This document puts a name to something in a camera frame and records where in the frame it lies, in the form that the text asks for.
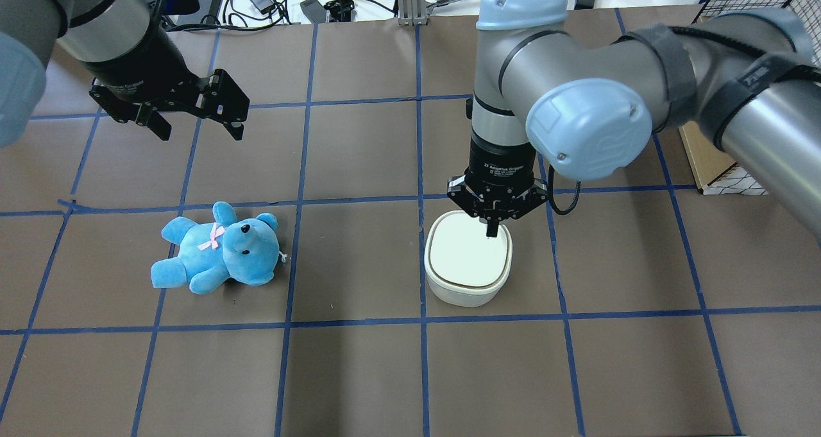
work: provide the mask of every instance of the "teddy bear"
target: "teddy bear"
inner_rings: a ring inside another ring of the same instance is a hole
[[[177,244],[179,254],[155,262],[151,283],[155,288],[181,287],[207,294],[233,278],[253,287],[273,279],[276,262],[284,255],[276,240],[276,217],[270,212],[237,221],[231,204],[214,203],[214,223],[197,224],[174,218],[162,227],[162,238]]]

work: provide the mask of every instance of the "pink ribbon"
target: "pink ribbon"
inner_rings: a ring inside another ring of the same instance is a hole
[[[205,251],[208,247],[211,247],[212,250],[216,250],[219,247],[219,243],[217,243],[217,237],[222,236],[225,234],[225,227],[220,226],[217,228],[217,223],[214,223],[211,226],[211,239],[205,241],[205,243],[200,244],[197,246],[200,251]]]

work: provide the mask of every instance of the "light blue joint cap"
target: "light blue joint cap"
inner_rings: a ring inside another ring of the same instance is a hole
[[[607,177],[636,159],[650,139],[653,121],[633,89],[587,78],[542,95],[525,129],[531,145],[559,174],[582,182]]]
[[[567,18],[567,0],[481,0],[476,30],[518,30]]]
[[[812,37],[809,36],[809,33],[807,33],[804,22],[791,10],[779,9],[778,7],[764,7],[762,9],[722,13],[718,17],[726,15],[749,15],[770,22],[789,37],[798,55],[812,62],[813,56],[815,55],[815,50],[813,50],[813,44],[815,44],[815,42]]]
[[[0,148],[23,136],[35,105],[46,88],[46,71],[40,60],[14,37],[0,33]]]

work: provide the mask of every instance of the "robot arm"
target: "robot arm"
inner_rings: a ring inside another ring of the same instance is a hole
[[[794,14],[658,24],[587,50],[563,31],[565,5],[481,2],[470,162],[448,196],[488,236],[548,200],[536,151],[563,176],[599,179],[694,119],[821,238],[821,73]]]
[[[241,139],[249,99],[222,69],[190,72],[160,27],[167,0],[3,0],[0,51],[15,73],[0,76],[0,147],[16,141],[45,84],[59,43],[95,77],[90,95],[115,121],[135,121],[167,141],[159,112],[221,122]]]

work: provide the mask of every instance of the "white container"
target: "white container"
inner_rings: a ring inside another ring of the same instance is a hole
[[[446,212],[435,221],[425,245],[425,273],[436,297],[478,307],[505,284],[513,253],[510,232],[502,225],[496,238],[488,238],[486,230],[463,211]]]

